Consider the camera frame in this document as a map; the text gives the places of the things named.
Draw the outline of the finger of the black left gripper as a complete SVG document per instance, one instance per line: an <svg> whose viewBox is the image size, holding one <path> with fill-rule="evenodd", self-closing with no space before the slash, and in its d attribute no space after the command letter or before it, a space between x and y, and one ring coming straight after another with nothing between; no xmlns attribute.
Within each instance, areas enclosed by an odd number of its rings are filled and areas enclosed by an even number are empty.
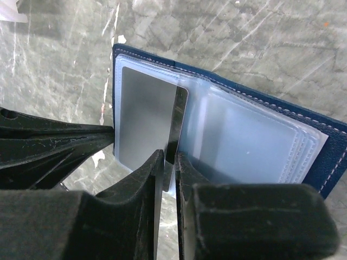
<svg viewBox="0 0 347 260"><path fill-rule="evenodd" d="M40 137L86 137L96 135L114 139L111 126L62 122L1 108L1 138L29 139Z"/></svg>
<svg viewBox="0 0 347 260"><path fill-rule="evenodd" d="M113 142L113 132L1 139L1 189L52 189Z"/></svg>

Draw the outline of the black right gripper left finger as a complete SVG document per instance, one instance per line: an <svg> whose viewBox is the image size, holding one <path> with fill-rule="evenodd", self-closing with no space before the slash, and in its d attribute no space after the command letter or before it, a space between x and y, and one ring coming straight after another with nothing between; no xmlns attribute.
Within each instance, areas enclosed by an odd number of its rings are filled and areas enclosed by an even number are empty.
<svg viewBox="0 0 347 260"><path fill-rule="evenodd" d="M1 192L1 259L155 259L164 154L91 195Z"/></svg>

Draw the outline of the white plastic card tray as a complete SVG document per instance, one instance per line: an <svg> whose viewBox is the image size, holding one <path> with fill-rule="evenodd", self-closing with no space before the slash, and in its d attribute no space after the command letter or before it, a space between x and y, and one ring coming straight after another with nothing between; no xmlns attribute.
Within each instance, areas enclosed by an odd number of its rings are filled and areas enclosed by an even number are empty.
<svg viewBox="0 0 347 260"><path fill-rule="evenodd" d="M25 14L18 12L17 0L0 0L1 21L27 23Z"/></svg>

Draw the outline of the blue leather card holder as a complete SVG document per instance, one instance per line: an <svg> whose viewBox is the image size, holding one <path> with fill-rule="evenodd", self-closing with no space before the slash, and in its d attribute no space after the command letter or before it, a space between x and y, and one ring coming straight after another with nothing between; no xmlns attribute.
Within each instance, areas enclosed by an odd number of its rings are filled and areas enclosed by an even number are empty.
<svg viewBox="0 0 347 260"><path fill-rule="evenodd" d="M212 183L305 183L327 197L346 171L345 123L124 44L113 46L116 158L123 67L188 90L177 152Z"/></svg>

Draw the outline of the black card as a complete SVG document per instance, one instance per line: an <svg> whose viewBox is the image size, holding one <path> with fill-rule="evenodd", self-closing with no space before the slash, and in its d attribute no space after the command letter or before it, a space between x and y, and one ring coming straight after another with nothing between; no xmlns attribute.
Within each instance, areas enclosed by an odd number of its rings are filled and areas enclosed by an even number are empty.
<svg viewBox="0 0 347 260"><path fill-rule="evenodd" d="M133 171L155 150L163 150L165 192L170 189L188 95L188 90L178 83L122 68L117 158Z"/></svg>

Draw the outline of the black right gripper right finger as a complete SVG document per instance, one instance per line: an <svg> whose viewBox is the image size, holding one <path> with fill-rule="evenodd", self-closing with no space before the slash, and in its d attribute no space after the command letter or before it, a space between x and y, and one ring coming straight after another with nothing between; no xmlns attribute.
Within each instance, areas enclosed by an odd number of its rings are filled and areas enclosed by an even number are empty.
<svg viewBox="0 0 347 260"><path fill-rule="evenodd" d="M175 156L180 259L325 259L339 233L305 184L213 184Z"/></svg>

